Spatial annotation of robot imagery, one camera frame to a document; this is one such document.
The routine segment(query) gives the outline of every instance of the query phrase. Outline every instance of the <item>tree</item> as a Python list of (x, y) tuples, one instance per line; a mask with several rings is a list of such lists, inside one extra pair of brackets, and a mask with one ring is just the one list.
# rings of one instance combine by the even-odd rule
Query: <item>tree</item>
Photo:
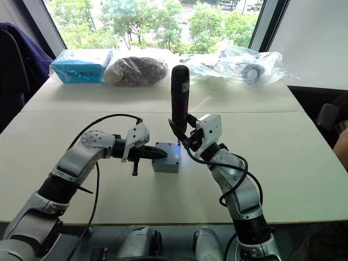
[(154, 24), (154, 7), (144, 0), (108, 0), (102, 8), (101, 20), (104, 29), (112, 29), (114, 34), (123, 37), (131, 49), (131, 33), (138, 36), (139, 44), (144, 33)]
[(221, 37), (222, 12), (207, 3), (197, 3), (190, 18), (191, 53), (213, 53)]
[(181, 12), (181, 5), (176, 0), (167, 0), (164, 8), (156, 9), (155, 40), (159, 40), (159, 46), (173, 49), (173, 46), (181, 42), (182, 29), (177, 17)]
[(48, 8), (68, 48), (115, 48), (119, 45), (117, 35), (96, 29), (90, 0), (54, 0)]
[(241, 15), (237, 11), (231, 12), (225, 18), (226, 37), (237, 46), (248, 47), (257, 18), (257, 14)]

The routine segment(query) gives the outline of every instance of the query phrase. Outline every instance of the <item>black cylindrical object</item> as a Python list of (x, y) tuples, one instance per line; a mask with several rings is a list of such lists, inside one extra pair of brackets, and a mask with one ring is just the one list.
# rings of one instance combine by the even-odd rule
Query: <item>black cylindrical object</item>
[(263, 215), (249, 220), (233, 220), (233, 225), (239, 241), (243, 244), (261, 244), (271, 237), (271, 232)]
[(48, 200), (67, 204), (76, 193), (77, 188), (78, 184), (50, 173), (41, 188), (38, 190), (38, 193)]
[(189, 89), (189, 69), (185, 65), (175, 66), (171, 78), (172, 121), (183, 133), (187, 128)]

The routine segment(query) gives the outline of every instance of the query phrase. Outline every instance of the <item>white wall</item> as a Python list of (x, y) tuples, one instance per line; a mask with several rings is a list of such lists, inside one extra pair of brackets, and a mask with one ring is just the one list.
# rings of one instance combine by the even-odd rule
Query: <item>white wall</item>
[(29, 25), (27, 25), (25, 18), (22, 16), (16, 3), (14, 3), (14, 0), (0, 0), (0, 22), (9, 22), (18, 26), (26, 35), (39, 45), (35, 34)]
[(348, 1), (291, 0), (270, 51), (302, 79), (288, 85), (348, 90)]

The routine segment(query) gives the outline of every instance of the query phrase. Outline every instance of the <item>white table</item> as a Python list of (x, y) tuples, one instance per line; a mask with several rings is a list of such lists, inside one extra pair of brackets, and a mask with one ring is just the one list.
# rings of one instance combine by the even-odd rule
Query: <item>white table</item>
[[(1, 221), (10, 221), (40, 187), (74, 136), (105, 114), (29, 112), (25, 108), (15, 117), (0, 135)], [(137, 115), (151, 130), (149, 145), (176, 140), (167, 124), (170, 113)], [(268, 222), (348, 218), (348, 175), (305, 113), (221, 116), (220, 141), (248, 160), (251, 173), (263, 187)], [(120, 117), (95, 128), (124, 137), (133, 124), (133, 120)], [(131, 175), (132, 163), (119, 159), (101, 160), (100, 167), (100, 199), (94, 224), (232, 221), (227, 209), (218, 203), (221, 190), (210, 171), (184, 151), (179, 174), (154, 173), (149, 160), (140, 161), (138, 177)], [(94, 191), (95, 182), (93, 172), (83, 187)], [(94, 195), (78, 191), (62, 220), (87, 223), (93, 201)]]
[[(22, 111), (170, 113), (170, 79), (152, 87), (62, 84), (49, 79)], [(215, 79), (190, 86), (191, 113), (303, 112), (282, 81), (267, 86), (237, 85)]]

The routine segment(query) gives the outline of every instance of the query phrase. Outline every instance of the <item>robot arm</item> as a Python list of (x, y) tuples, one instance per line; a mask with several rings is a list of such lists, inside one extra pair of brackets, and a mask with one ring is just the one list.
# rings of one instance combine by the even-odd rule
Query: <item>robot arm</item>
[(48, 253), (63, 225), (59, 216), (77, 189), (87, 191), (81, 184), (99, 159), (114, 157), (137, 163), (140, 158), (166, 157), (166, 152), (144, 146), (149, 138), (144, 123), (131, 128), (126, 140), (98, 130), (85, 132), (7, 227), (4, 240), (0, 241), (0, 260), (29, 261)]
[[(201, 157), (204, 161), (214, 163), (208, 167), (215, 181), (223, 194), (229, 192), (241, 179), (243, 171), (216, 164), (232, 165), (240, 169), (245, 166), (239, 157), (229, 153), (224, 144), (217, 144), (222, 133), (220, 116), (208, 114), (196, 119), (188, 114), (187, 122), (195, 128), (189, 138), (169, 120), (174, 134), (187, 150), (195, 151), (196, 158)], [(225, 202), (238, 236), (239, 253), (236, 254), (236, 260), (272, 257), (280, 261), (279, 250), (267, 227), (254, 183), (246, 177), (233, 193), (225, 197)]]

